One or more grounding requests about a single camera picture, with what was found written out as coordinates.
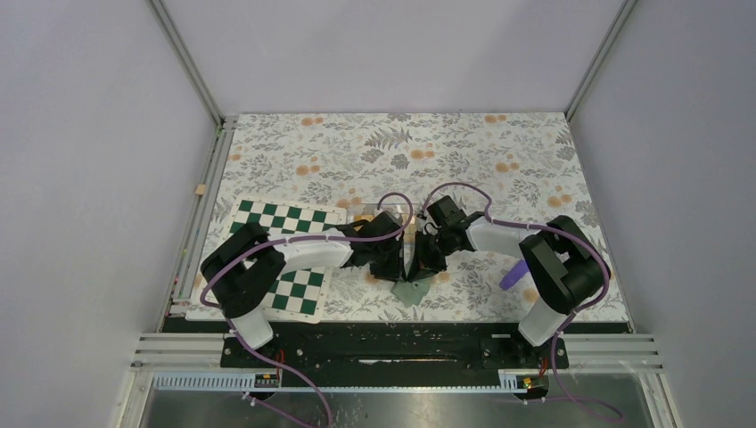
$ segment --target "white wall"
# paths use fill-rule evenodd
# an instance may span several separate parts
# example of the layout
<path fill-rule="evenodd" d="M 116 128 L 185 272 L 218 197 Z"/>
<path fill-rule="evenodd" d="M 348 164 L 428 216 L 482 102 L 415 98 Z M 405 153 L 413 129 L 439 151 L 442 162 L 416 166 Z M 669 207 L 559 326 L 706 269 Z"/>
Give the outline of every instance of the white wall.
<path fill-rule="evenodd" d="M 213 127 L 144 1 L 3 2 L 0 58 L 0 426 L 105 426 Z"/>
<path fill-rule="evenodd" d="M 166 0 L 225 114 L 564 111 L 621 0 Z"/>
<path fill-rule="evenodd" d="M 573 122 L 687 427 L 752 426 L 756 2 L 640 2 Z"/>

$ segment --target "chessboard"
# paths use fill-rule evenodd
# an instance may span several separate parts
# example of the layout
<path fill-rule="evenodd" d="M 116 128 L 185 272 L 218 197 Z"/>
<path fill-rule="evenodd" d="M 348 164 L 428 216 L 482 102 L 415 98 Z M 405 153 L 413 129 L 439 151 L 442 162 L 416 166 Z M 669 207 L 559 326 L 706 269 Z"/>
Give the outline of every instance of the chessboard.
<path fill-rule="evenodd" d="M 272 235 L 323 232 L 346 223 L 347 217 L 347 211 L 342 208 L 241 195 L 232 206 L 223 236 L 225 240 L 244 224 L 252 222 L 259 223 Z M 323 316 L 331 273 L 331 267 L 314 267 L 279 276 L 261 303 L 266 318 L 312 324 L 319 322 Z M 202 281 L 195 291 L 201 290 L 204 285 Z M 193 300 L 199 302 L 199 293 L 196 294 Z M 212 292 L 208 300 L 215 301 Z M 223 319 L 223 316 L 219 310 L 198 306 L 186 312 L 186 319 Z"/>

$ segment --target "purple cable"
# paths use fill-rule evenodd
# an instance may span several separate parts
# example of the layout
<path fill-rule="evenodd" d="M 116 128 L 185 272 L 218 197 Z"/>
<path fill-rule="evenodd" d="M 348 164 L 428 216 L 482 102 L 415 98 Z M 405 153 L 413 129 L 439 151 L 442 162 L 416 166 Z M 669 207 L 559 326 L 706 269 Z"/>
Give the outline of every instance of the purple cable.
<path fill-rule="evenodd" d="M 546 226 L 546 225 L 520 223 L 520 222 L 516 222 L 516 221 L 504 221 L 504 220 L 495 220 L 495 219 L 493 219 L 491 217 L 490 213 L 489 213 L 491 205 L 493 204 L 493 199 L 487 193 L 483 192 L 479 187 L 477 187 L 475 185 L 470 185 L 468 183 L 451 182 L 451 183 L 445 183 L 443 185 L 440 185 L 440 186 L 436 187 L 428 195 L 428 198 L 425 200 L 425 203 L 423 204 L 423 207 L 421 208 L 421 212 L 425 212 L 425 210 L 428 208 L 428 205 L 429 205 L 429 203 L 431 201 L 431 197 L 433 196 L 434 193 L 438 192 L 439 190 L 443 189 L 444 187 L 448 187 L 448 186 L 452 186 L 452 185 L 460 185 L 460 186 L 463 186 L 463 187 L 468 187 L 470 189 L 473 189 L 475 192 L 478 192 L 481 195 L 483 195 L 483 197 L 485 197 L 486 200 L 488 201 L 488 203 L 486 204 L 486 208 L 484 210 L 484 215 L 485 215 L 486 219 L 490 223 L 492 223 L 494 225 L 499 225 L 499 226 L 517 227 L 517 228 L 521 228 L 521 229 L 543 230 L 543 231 L 546 231 L 546 232 L 551 233 L 551 234 L 559 235 L 561 237 L 569 239 L 570 241 L 573 241 L 574 243 L 576 243 L 577 245 L 579 245 L 580 247 L 582 247 L 583 249 L 585 249 L 588 252 L 588 254 L 590 254 L 591 257 L 594 260 L 596 260 L 596 262 L 598 262 L 598 266 L 601 268 L 601 274 L 604 277 L 604 284 L 603 284 L 603 287 L 601 289 L 601 292 L 598 294 L 598 296 L 596 296 L 595 299 L 589 301 L 588 303 L 584 303 L 584 304 L 578 306 L 577 308 L 575 308 L 575 310 L 572 311 L 572 313 L 567 317 L 567 319 L 564 320 L 564 322 L 562 323 L 562 325 L 560 325 L 559 328 L 556 329 L 556 333 L 554 333 L 554 338 L 551 341 L 551 360 L 552 361 L 556 361 L 556 338 L 559 336 L 559 333 L 561 333 L 564 330 L 564 328 L 566 328 L 567 325 L 569 325 L 572 322 L 572 320 L 575 319 L 575 316 L 578 314 L 578 312 L 580 312 L 583 309 L 590 308 L 591 306 L 597 304 L 609 292 L 609 270 L 607 269 L 606 264 L 604 264 L 604 262 L 601 259 L 601 256 L 599 256 L 598 252 L 596 252 L 596 250 L 594 250 L 593 247 L 590 244 L 584 242 L 583 240 L 581 240 L 580 238 L 578 238 L 575 235 L 572 235 L 572 234 L 569 234 L 567 232 L 564 232 L 563 230 L 559 230 L 559 229 L 556 229 L 554 227 L 550 227 L 550 226 Z M 588 398 L 588 397 L 577 397 L 577 396 L 574 396 L 574 395 L 570 394 L 570 392 L 567 391 L 566 388 L 564 388 L 564 385 L 562 385 L 562 380 L 559 379 L 559 374 L 556 371 L 556 365 L 552 365 L 551 369 L 554 372 L 554 378 L 556 380 L 556 383 L 559 384 L 560 388 L 562 388 L 562 391 L 564 391 L 564 395 L 566 396 L 566 398 L 570 399 L 573 403 L 575 403 L 576 406 L 580 407 L 581 410 L 583 410 L 584 412 L 588 413 L 589 415 L 591 415 L 591 416 L 593 416 L 593 417 L 595 417 L 597 419 L 601 419 L 601 420 L 606 421 L 606 422 L 617 423 L 617 424 L 625 422 L 625 415 L 621 411 L 619 411 L 618 408 L 616 408 L 614 406 L 611 406 L 611 405 L 608 405 L 608 403 L 598 402 L 598 400 L 596 400 L 596 399 L 591 399 L 591 398 Z M 590 400 L 593 400 L 594 402 L 596 402 L 598 404 L 606 406 L 611 411 L 617 413 L 620 417 L 611 418 L 611 417 L 606 417 L 606 416 L 599 415 L 596 412 L 594 412 L 593 410 L 589 409 L 588 407 L 585 407 L 585 405 L 583 405 L 583 404 L 580 403 L 581 401 L 590 401 Z"/>
<path fill-rule="evenodd" d="M 385 201 L 386 198 L 388 198 L 390 196 L 398 196 L 398 197 L 404 199 L 405 202 L 407 202 L 407 205 L 409 205 L 409 214 L 407 215 L 407 221 L 405 221 L 405 223 L 402 225 L 402 227 L 399 228 L 399 230 L 391 232 L 390 234 L 386 234 L 386 235 L 383 235 L 383 236 L 376 236 L 376 237 L 373 237 L 373 238 L 349 238 L 349 237 L 346 237 L 346 236 L 330 236 L 327 239 L 330 240 L 330 241 L 344 241 L 344 242 L 348 242 L 348 243 L 375 243 L 375 242 L 378 242 L 378 241 L 383 241 L 383 240 L 386 240 L 386 239 L 391 239 L 391 238 L 393 238 L 395 236 L 398 236 L 402 232 L 404 232 L 405 229 L 407 229 L 409 227 L 409 224 L 412 221 L 412 216 L 414 215 L 413 207 L 412 207 L 412 201 L 410 201 L 409 198 L 407 198 L 403 193 L 390 192 L 390 193 L 387 193 L 384 196 L 382 196 L 381 199 L 378 201 L 378 209 L 381 208 L 381 204 L 383 203 L 383 201 Z M 218 273 L 215 274 L 215 276 L 213 276 L 208 281 L 208 284 L 205 285 L 205 288 L 202 289 L 202 293 L 200 294 L 200 302 L 203 305 L 210 306 L 212 308 L 220 308 L 219 305 L 216 305 L 215 303 L 207 301 L 208 292 L 210 292 L 210 290 L 212 289 L 213 286 L 215 286 L 215 284 L 218 282 L 218 280 L 220 280 L 220 278 L 223 277 L 223 275 L 227 274 L 229 270 L 231 270 L 232 268 L 234 268 L 234 266 L 236 266 L 239 263 L 241 263 L 242 261 L 244 261 L 244 259 L 248 258 L 252 254 L 254 254 L 254 253 L 256 253 L 256 252 L 258 252 L 260 250 L 264 250 L 264 249 L 266 249 L 268 247 L 272 247 L 274 245 L 282 245 L 282 244 L 288 244 L 288 243 L 298 243 L 300 241 L 325 241 L 325 240 L 326 240 L 326 237 L 322 236 L 322 235 L 304 235 L 304 236 L 292 235 L 291 238 L 277 239 L 277 240 L 274 240 L 274 241 L 268 241 L 266 243 L 262 243 L 260 245 L 255 246 L 255 247 L 252 247 L 249 250 L 247 250 L 244 253 L 242 253 L 236 259 L 231 260 L 230 263 L 228 263 L 222 269 L 220 269 L 220 271 L 218 271 Z M 235 331 L 236 327 L 234 325 L 234 322 L 231 321 L 228 318 L 226 318 L 226 321 L 227 321 L 228 325 L 231 327 L 231 329 Z M 278 363 L 278 362 L 276 362 L 276 361 L 274 361 L 274 360 L 272 360 L 270 358 L 265 357 L 264 355 L 260 354 L 259 352 L 255 351 L 250 346 L 250 344 L 247 343 L 242 338 L 242 336 L 237 335 L 236 339 L 255 358 L 258 358 L 261 361 L 264 361 L 264 362 L 270 364 L 271 366 L 280 367 L 283 370 L 288 370 L 289 372 L 294 373 L 301 380 L 303 380 L 307 385 L 309 385 L 313 390 L 315 390 L 315 393 L 317 394 L 317 396 L 320 398 L 320 400 L 323 402 L 323 405 L 325 406 L 325 413 L 328 415 L 328 425 L 327 425 L 327 427 L 333 426 L 333 412 L 331 411 L 331 407 L 328 405 L 328 401 L 325 399 L 325 395 L 323 395 L 323 393 L 320 391 L 319 388 L 317 388 L 317 386 L 315 385 L 314 382 L 312 382 L 312 380 L 310 380 L 302 372 L 300 372 L 299 370 L 295 369 L 294 367 L 287 366 L 286 364 L 283 364 L 283 363 Z M 292 416 L 292 415 L 284 412 L 280 408 L 273 407 L 270 404 L 267 404 L 265 401 L 254 400 L 253 402 L 254 403 L 259 403 L 263 407 L 266 407 L 266 408 L 269 408 L 269 409 L 273 410 L 277 414 L 279 414 L 279 415 L 281 415 L 281 416 L 289 419 L 290 421 L 292 421 L 292 422 L 294 422 L 296 424 L 299 424 L 300 426 L 304 426 L 306 428 L 317 428 L 317 427 L 315 427 L 313 425 L 310 425 L 310 424 L 307 424 L 305 422 L 302 422 L 301 420 L 297 419 L 296 417 L 294 417 L 294 416 Z"/>

